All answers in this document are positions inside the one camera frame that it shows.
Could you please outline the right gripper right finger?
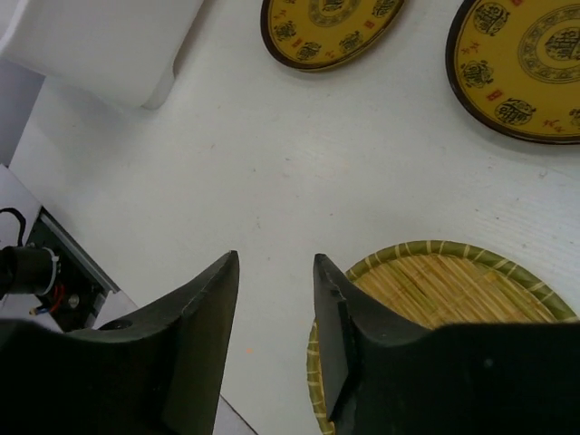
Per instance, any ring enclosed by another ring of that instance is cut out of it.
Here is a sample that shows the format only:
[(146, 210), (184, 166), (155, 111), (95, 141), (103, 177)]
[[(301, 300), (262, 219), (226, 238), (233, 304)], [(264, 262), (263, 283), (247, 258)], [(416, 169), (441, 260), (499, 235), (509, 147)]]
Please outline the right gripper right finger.
[(339, 434), (576, 434), (576, 324), (433, 330), (368, 296), (324, 254), (314, 310), (327, 419)]

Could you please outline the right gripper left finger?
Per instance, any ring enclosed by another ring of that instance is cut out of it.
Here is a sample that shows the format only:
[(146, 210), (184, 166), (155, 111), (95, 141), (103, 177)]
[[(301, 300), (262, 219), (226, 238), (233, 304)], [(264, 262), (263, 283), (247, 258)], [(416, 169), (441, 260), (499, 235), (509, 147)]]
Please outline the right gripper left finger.
[(4, 434), (209, 434), (239, 285), (230, 251), (99, 329), (1, 323)]

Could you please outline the round bamboo tray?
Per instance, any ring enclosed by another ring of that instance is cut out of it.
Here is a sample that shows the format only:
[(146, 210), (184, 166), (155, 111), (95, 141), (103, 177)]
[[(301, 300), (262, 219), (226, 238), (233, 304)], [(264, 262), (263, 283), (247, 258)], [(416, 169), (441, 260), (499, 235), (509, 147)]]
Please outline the round bamboo tray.
[[(346, 278), (380, 304), (424, 328), (451, 324), (576, 324), (578, 315), (524, 267), (476, 246), (406, 242), (356, 263)], [(327, 419), (315, 321), (306, 351), (307, 386), (324, 434)]]

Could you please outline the yellow patterned plate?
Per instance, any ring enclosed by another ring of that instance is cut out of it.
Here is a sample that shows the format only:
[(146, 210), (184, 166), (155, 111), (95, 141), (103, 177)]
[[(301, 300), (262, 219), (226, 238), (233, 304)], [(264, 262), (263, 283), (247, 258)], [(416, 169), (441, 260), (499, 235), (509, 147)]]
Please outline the yellow patterned plate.
[(260, 30), (282, 65), (320, 72), (348, 63), (393, 25), (404, 0), (265, 0)]
[(578, 2), (465, 1), (449, 29), (445, 66), (462, 107), (493, 131), (578, 144)]

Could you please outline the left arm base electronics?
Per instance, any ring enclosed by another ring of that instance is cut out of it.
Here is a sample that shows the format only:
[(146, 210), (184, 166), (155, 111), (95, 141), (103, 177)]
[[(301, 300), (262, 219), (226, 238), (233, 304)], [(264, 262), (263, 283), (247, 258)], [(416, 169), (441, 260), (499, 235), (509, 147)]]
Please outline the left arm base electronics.
[(65, 333), (96, 322), (109, 294), (120, 288), (77, 241), (41, 209), (36, 220), (1, 208), (1, 297), (31, 295), (31, 316), (49, 315)]

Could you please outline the white plastic bin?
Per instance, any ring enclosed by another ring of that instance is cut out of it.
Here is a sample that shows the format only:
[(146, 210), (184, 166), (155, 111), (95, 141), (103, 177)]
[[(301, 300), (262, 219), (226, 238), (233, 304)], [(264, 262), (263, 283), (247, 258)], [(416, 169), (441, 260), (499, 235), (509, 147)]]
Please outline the white plastic bin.
[(129, 107), (158, 109), (201, 7), (191, 0), (6, 0), (1, 55)]

